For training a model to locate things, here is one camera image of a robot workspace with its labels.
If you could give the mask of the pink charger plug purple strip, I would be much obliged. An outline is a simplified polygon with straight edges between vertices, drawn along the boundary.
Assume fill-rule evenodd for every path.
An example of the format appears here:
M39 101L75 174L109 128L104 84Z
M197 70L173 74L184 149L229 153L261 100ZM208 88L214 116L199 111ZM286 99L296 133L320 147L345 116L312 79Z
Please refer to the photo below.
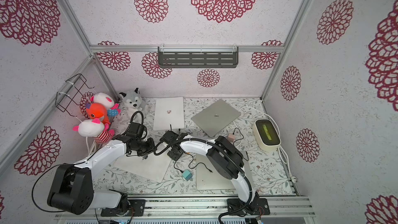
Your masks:
M234 142L235 142L235 139L236 139L236 136L235 136L234 134L228 134L228 135L227 135L227 140L228 140L230 143L234 143Z

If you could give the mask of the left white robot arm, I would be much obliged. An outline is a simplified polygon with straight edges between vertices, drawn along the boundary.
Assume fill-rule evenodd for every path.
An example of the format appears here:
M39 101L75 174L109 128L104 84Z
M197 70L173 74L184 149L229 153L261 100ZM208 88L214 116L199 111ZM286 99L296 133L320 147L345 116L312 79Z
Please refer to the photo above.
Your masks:
M80 215L88 209L102 208L116 215L127 214L131 209L127 195L115 190L94 190L93 179L113 161L133 151L139 157L150 154L154 141L146 137L147 133L142 123L131 123L125 132L89 157L72 164L55 165L47 205L53 207L54 213Z

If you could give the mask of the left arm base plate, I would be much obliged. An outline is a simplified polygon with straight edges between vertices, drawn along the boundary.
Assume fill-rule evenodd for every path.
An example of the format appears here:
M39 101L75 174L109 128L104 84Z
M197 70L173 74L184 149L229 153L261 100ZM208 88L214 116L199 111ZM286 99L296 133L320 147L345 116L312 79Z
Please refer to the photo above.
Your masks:
M146 200L127 200L127 202L121 203L116 208L103 208L100 216L101 217L142 217Z

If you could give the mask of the teal charger plug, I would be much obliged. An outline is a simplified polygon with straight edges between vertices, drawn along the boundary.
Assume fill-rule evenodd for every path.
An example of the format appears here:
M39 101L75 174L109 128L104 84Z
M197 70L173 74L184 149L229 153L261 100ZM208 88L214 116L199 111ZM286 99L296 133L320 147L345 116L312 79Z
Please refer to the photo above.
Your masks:
M189 180L192 179L193 175L192 175L192 173L191 173L189 170L184 170L184 171L182 172L182 177L183 177L186 181L189 181Z

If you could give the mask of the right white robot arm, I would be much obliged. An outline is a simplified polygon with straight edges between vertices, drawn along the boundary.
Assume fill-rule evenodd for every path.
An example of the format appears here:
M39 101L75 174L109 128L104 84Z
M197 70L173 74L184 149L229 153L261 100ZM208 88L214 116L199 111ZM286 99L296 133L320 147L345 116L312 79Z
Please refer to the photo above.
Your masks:
M155 145L153 154L159 156L168 149L179 146L184 152L205 156L216 171L230 180L238 198L250 205L255 199L255 192L244 168L243 155L225 137L204 140L189 134L181 137L173 131L167 131Z

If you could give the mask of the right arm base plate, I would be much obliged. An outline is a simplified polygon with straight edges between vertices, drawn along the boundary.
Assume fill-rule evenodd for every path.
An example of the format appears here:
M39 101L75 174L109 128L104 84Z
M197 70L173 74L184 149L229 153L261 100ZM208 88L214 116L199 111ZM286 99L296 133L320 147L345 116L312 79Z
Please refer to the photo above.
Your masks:
M244 205L240 199L227 199L227 208L228 213L230 215L237 215L237 216L246 216L246 215L269 215L270 209L268 206L268 201L265 198L254 199L252 203L246 206L244 209L240 210L239 212L235 212L237 209L241 208Z

